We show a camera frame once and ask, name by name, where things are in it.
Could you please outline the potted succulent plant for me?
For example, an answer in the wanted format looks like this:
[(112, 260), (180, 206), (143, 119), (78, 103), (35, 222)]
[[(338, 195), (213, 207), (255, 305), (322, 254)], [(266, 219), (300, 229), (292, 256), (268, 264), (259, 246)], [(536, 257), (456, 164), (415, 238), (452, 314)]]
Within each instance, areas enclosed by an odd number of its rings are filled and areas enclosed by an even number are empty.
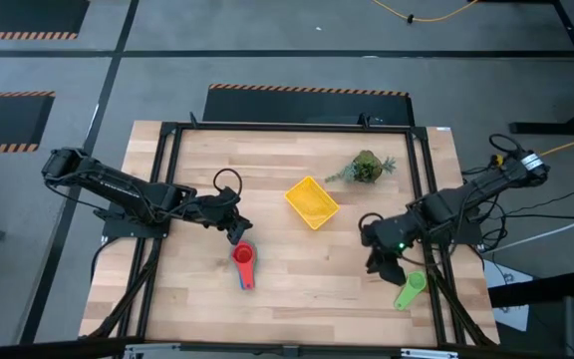
[(362, 150), (352, 161), (337, 173), (326, 177), (325, 182), (344, 181), (375, 183), (383, 174), (392, 174), (396, 169), (396, 160), (386, 157), (381, 161), (372, 151)]

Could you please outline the green measuring cup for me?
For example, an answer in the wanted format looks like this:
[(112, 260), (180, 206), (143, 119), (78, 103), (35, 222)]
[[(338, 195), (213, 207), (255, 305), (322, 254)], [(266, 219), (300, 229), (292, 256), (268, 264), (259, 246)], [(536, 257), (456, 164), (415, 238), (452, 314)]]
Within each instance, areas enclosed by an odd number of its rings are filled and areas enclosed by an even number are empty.
[(394, 302), (394, 307), (404, 311), (427, 286), (427, 277), (421, 271), (411, 272), (402, 290)]

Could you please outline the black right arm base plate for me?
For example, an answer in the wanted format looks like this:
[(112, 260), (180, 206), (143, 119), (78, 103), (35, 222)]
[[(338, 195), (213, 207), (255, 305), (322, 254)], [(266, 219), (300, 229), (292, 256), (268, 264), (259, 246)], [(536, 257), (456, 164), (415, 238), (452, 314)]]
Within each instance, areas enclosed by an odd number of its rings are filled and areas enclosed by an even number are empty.
[(421, 236), (430, 244), (478, 244), (481, 242), (481, 230), (477, 222), (466, 217), (462, 222), (450, 221), (430, 228)]

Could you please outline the red measuring cup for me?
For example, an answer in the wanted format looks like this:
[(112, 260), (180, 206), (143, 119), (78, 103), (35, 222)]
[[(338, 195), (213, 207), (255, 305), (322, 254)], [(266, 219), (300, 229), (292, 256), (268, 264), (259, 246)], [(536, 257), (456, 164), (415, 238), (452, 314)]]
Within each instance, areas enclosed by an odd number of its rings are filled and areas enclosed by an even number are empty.
[(239, 283), (243, 290), (255, 288), (256, 249), (248, 241), (239, 241), (233, 248), (231, 258), (238, 272)]

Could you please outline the black hazard-striped floor mat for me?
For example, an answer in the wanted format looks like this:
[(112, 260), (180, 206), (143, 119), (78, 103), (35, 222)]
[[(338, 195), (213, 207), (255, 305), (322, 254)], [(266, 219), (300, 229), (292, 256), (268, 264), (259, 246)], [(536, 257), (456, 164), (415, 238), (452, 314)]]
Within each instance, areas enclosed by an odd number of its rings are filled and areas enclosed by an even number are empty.
[(202, 119), (403, 127), (416, 124), (412, 100), (406, 92), (223, 83), (209, 86)]
[(38, 150), (56, 93), (0, 92), (0, 153)]
[(0, 40), (74, 40), (89, 0), (0, 0)]

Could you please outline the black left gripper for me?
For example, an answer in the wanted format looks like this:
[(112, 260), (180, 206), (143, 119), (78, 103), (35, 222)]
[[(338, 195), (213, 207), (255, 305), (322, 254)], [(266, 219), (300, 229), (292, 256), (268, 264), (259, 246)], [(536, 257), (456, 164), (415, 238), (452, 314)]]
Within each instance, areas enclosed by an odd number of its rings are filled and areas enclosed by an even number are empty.
[(229, 242), (237, 244), (242, 232), (253, 226), (239, 213), (239, 202), (239, 193), (229, 186), (220, 189), (218, 195), (192, 193), (186, 197), (186, 220), (205, 228), (213, 226), (219, 231), (225, 230)]

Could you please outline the yellow plastic basket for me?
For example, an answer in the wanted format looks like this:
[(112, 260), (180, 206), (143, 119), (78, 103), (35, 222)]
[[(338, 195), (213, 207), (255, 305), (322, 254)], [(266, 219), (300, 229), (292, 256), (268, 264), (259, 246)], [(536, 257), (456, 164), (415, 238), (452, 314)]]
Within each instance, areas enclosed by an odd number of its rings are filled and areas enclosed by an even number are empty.
[(319, 229), (340, 209), (312, 177), (301, 179), (284, 194), (284, 197), (313, 230)]

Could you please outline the teal measuring cup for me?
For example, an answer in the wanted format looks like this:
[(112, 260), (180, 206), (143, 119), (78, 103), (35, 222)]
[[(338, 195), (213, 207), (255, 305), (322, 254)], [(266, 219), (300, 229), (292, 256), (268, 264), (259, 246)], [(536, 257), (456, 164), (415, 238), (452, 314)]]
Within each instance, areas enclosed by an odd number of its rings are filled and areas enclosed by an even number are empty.
[(256, 247), (253, 243), (245, 240), (239, 241), (231, 252), (232, 260), (236, 264), (250, 264), (256, 260)]

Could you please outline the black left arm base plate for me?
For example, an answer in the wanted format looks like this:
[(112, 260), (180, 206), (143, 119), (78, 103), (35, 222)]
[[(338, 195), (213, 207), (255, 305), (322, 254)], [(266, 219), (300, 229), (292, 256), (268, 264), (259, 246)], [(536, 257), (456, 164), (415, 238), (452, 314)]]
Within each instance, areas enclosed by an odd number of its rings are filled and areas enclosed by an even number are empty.
[(170, 220), (163, 223), (143, 224), (128, 216), (128, 213), (115, 203), (111, 203), (108, 209), (94, 209), (93, 213), (105, 223), (102, 235), (107, 238), (167, 237), (170, 229)]

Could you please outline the white paper sheet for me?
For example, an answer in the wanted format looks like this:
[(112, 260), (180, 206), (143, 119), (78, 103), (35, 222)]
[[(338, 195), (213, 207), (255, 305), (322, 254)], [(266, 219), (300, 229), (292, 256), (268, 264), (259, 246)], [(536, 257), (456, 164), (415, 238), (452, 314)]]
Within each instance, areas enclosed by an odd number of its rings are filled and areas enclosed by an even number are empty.
[[(529, 282), (531, 275), (484, 260), (484, 275), (488, 289), (507, 284)], [(528, 326), (529, 305), (493, 308), (496, 322), (525, 332)]]

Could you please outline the black table frame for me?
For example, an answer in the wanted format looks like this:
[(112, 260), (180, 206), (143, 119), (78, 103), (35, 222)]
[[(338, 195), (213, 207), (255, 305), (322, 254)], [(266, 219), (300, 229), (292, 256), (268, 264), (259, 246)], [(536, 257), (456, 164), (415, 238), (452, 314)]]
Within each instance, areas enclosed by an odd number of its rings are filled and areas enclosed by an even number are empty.
[[(339, 205), (311, 229), (284, 194), (305, 177), (318, 182), (369, 150), (396, 160), (374, 184), (325, 183)], [(466, 342), (446, 302), (431, 289), (404, 311), (399, 289), (365, 270), (360, 218), (395, 215), (431, 190), (461, 182), (448, 128), (355, 125), (204, 124), (184, 126), (163, 156), (174, 178), (211, 193), (240, 187), (245, 237), (257, 250), (255, 288), (243, 290), (224, 235), (176, 221), (162, 243), (151, 295), (139, 295), (126, 331), (149, 342), (243, 343), (255, 349), (433, 348)]]

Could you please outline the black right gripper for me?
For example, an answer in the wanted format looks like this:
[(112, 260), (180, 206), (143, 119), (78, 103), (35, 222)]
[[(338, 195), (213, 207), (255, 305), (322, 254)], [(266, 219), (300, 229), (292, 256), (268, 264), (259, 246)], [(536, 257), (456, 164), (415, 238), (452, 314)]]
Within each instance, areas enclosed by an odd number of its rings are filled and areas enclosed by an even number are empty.
[(383, 217), (366, 213), (360, 218), (361, 243), (371, 249), (366, 267), (368, 273), (380, 271), (380, 277), (394, 285), (406, 283), (405, 271), (397, 259), (413, 247), (420, 235), (421, 225), (412, 213)]

